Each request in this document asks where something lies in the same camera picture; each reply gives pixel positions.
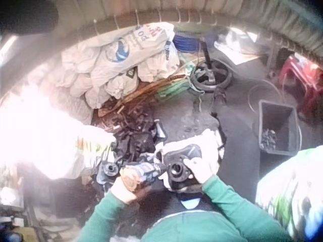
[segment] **green sleeve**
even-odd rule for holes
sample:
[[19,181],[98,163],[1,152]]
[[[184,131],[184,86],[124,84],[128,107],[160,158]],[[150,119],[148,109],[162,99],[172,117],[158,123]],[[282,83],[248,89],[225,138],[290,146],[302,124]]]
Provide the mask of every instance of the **green sleeve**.
[[207,180],[202,190],[248,241],[293,241],[277,221],[241,198],[217,176]]
[[78,242],[104,242],[110,241],[113,222],[119,212],[126,206],[110,191],[95,207],[94,213],[81,230]]

